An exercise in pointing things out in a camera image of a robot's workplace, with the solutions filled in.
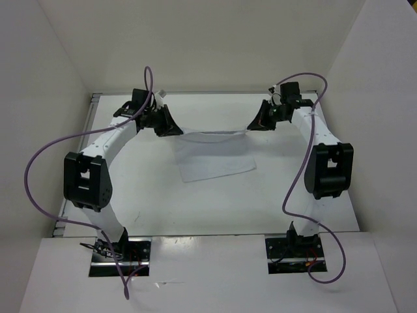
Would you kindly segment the white skirt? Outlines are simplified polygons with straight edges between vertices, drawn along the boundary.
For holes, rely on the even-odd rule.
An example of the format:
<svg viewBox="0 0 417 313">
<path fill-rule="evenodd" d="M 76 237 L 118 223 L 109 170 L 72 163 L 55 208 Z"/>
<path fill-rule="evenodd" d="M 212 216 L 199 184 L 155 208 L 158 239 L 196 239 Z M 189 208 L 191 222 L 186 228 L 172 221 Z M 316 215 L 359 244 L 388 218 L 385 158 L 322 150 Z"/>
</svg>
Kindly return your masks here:
<svg viewBox="0 0 417 313">
<path fill-rule="evenodd" d="M 173 140 L 175 162 L 185 183 L 246 173 L 257 168 L 247 130 L 196 131 L 185 128 Z"/>
</svg>

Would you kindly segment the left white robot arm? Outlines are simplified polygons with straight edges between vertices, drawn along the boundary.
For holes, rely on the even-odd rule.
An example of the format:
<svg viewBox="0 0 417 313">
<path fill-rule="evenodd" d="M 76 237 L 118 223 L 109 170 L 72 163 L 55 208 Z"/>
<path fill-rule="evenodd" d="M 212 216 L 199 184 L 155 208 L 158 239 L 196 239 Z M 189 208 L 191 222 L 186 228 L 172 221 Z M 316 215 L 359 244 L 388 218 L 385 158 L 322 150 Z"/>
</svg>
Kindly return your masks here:
<svg viewBox="0 0 417 313">
<path fill-rule="evenodd" d="M 117 261 L 129 255 L 130 245 L 128 232 L 111 207 L 113 185 L 109 167 L 123 147 L 144 128 L 152 128 L 159 137 L 183 134 L 167 105 L 159 105 L 156 100 L 147 105 L 130 100 L 113 114 L 108 131 L 80 152 L 68 153 L 64 159 L 65 199 L 81 209 L 98 228 L 98 242 L 93 249 Z"/>
</svg>

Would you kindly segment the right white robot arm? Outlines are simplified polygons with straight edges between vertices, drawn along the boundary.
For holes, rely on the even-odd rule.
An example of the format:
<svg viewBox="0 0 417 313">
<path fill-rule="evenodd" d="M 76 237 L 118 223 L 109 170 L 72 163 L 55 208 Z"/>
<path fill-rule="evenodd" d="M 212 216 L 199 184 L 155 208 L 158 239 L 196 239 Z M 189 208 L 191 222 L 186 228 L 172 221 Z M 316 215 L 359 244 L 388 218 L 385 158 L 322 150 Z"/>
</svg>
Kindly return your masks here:
<svg viewBox="0 0 417 313">
<path fill-rule="evenodd" d="M 320 208 L 327 198 L 337 198 L 351 185 L 354 148 L 336 138 L 315 112 L 315 104 L 310 99 L 294 97 L 273 104 L 264 100 L 261 107 L 247 126 L 249 131 L 270 131 L 279 122 L 290 122 L 307 143 L 306 154 L 300 169 L 284 197 L 282 211 L 293 221 L 290 224 L 292 236 L 285 241 L 285 247 L 292 256 L 301 256 L 323 227 Z M 290 212 L 289 198 L 299 179 L 303 179 L 305 189 L 312 197 L 306 210 Z"/>
</svg>

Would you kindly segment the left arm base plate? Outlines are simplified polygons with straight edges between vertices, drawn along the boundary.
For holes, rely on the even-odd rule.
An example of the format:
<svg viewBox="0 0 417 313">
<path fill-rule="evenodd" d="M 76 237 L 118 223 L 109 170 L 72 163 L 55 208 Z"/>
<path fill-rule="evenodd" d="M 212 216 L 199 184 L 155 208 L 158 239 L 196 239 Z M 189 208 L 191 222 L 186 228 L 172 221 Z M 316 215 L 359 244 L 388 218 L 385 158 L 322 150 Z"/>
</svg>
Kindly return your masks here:
<svg viewBox="0 0 417 313">
<path fill-rule="evenodd" d="M 92 252 L 89 277 L 115 277 L 119 275 L 111 250 L 98 240 L 94 244 L 80 243 Z M 121 273 L 129 276 L 149 276 L 151 239 L 131 238 L 122 254 L 116 247 L 115 254 Z"/>
</svg>

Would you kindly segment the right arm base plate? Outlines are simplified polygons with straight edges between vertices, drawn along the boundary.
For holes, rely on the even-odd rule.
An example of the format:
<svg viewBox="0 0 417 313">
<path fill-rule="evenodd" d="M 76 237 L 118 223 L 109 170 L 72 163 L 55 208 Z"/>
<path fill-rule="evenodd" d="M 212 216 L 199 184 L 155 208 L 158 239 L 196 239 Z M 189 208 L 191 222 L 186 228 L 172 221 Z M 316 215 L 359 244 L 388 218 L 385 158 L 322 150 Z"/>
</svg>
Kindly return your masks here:
<svg viewBox="0 0 417 313">
<path fill-rule="evenodd" d="M 312 246 L 290 247 L 284 237 L 266 237 L 265 247 L 270 275 L 307 273 L 310 265 L 313 265 L 312 273 L 327 272 L 320 241 Z"/>
</svg>

